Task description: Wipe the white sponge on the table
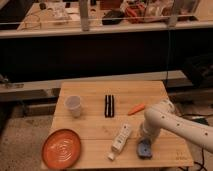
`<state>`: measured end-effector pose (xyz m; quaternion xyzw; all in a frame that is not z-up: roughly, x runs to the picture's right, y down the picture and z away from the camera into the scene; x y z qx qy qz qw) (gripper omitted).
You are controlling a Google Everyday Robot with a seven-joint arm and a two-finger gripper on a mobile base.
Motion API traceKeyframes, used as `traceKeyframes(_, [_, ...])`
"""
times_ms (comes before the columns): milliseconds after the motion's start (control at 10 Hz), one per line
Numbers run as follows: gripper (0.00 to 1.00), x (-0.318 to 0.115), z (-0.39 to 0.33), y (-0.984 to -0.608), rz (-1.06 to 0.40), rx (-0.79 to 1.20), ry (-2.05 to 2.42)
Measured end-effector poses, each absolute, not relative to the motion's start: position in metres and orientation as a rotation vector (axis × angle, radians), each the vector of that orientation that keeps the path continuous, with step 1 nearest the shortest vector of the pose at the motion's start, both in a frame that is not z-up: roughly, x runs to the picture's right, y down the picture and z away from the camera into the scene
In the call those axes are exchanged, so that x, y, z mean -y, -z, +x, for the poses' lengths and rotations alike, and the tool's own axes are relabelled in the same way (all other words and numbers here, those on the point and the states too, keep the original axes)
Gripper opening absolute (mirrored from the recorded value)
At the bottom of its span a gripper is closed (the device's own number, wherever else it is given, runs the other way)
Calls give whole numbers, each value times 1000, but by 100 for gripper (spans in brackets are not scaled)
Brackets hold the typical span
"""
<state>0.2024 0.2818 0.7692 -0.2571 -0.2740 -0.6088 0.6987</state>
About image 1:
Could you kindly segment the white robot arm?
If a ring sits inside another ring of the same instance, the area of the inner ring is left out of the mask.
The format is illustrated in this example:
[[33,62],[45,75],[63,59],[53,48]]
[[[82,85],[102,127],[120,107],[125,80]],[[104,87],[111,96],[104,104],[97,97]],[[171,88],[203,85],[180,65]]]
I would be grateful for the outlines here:
[[154,142],[165,129],[213,153],[213,127],[183,119],[174,111],[175,106],[167,99],[146,108],[140,125],[142,138]]

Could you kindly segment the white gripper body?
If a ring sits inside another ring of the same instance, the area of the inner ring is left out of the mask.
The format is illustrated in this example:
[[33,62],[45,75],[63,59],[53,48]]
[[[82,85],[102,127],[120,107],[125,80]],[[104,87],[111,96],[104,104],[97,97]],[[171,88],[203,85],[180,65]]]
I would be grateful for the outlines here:
[[147,121],[140,124],[139,133],[142,139],[149,139],[154,142],[158,137],[158,129],[150,125]]

